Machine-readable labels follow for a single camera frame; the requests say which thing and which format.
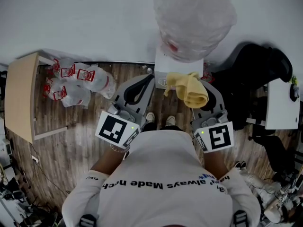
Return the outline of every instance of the wooden table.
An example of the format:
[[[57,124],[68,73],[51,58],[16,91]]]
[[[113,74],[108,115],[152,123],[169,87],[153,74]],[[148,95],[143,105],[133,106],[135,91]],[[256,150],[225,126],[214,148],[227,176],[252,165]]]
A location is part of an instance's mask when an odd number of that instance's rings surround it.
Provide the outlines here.
[[[39,64],[52,65],[53,61],[39,55],[37,52],[22,57],[9,65],[6,79],[5,125],[30,143],[67,130],[65,126],[39,135],[35,134],[34,90]]]

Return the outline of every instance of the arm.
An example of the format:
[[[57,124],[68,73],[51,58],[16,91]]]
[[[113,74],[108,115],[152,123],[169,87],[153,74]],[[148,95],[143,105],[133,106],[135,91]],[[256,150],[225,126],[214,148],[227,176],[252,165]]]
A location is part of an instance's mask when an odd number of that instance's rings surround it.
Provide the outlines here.
[[[220,151],[205,153],[204,163],[205,170],[209,171],[217,179],[220,179],[228,173],[222,153]]]
[[[240,205],[246,212],[250,227],[256,227],[261,215],[260,204],[242,176],[235,168],[230,172],[227,170],[223,156],[219,151],[204,154],[204,160],[205,169],[219,179],[221,184],[226,187],[233,203]]]
[[[74,190],[68,195],[62,215],[67,227],[78,226],[85,214],[94,215],[98,209],[99,193],[104,181],[122,162],[124,153],[107,149],[102,158],[84,175]]]

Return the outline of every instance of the white wall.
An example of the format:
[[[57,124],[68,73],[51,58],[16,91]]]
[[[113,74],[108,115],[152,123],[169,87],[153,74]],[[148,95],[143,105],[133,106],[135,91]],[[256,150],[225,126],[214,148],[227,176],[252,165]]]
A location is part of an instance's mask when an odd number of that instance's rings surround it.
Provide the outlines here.
[[[222,62],[243,41],[270,43],[303,82],[303,0],[232,2],[238,23],[207,59]],[[154,62],[156,35],[152,0],[0,0],[0,63],[39,49]]]
[[[18,223],[22,222],[23,219],[20,216],[20,212],[18,210],[17,204],[15,201],[6,201],[2,200],[3,203],[6,205],[10,213],[14,216]],[[3,205],[0,203],[0,222],[5,227],[12,227],[14,226],[13,218],[7,213]]]

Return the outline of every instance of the table leg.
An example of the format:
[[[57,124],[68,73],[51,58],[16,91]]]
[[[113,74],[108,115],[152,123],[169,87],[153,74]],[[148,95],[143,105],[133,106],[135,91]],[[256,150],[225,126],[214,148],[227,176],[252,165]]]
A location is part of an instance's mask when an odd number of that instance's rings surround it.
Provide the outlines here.
[[[38,59],[39,59],[39,61],[41,61],[42,63],[44,63],[46,65],[52,66],[54,64],[54,62],[52,60],[50,60],[48,58],[45,58],[45,57],[43,57],[41,55],[39,55]]]
[[[295,151],[294,153],[295,153],[296,155],[298,155],[298,156],[303,157],[303,153],[302,153],[302,152],[300,152],[300,151]]]
[[[63,128],[53,130],[53,131],[48,131],[48,132],[45,132],[45,133],[42,133],[42,134],[37,134],[37,135],[35,135],[35,140],[39,140],[39,139],[42,139],[44,137],[47,137],[47,136],[50,136],[50,135],[53,135],[53,134],[57,134],[57,133],[60,133],[60,132],[66,131],[66,130],[68,130],[67,126],[65,126]]]
[[[257,124],[257,125],[261,125],[261,126],[265,126],[265,121],[259,121],[259,120],[255,120],[255,119],[251,119],[251,118],[247,118],[246,119],[247,123],[252,123],[252,124]]]

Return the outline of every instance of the bracelet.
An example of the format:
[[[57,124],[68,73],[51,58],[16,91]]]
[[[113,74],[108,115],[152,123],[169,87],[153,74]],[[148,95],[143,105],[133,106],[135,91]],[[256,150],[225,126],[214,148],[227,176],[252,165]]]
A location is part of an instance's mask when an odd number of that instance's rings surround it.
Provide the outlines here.
[[[126,148],[126,149],[122,149],[118,146],[115,146],[113,145],[112,143],[109,144],[109,146],[111,147],[111,149],[115,152],[118,152],[118,153],[125,153],[125,152],[128,152],[129,148],[130,148],[130,145]]]

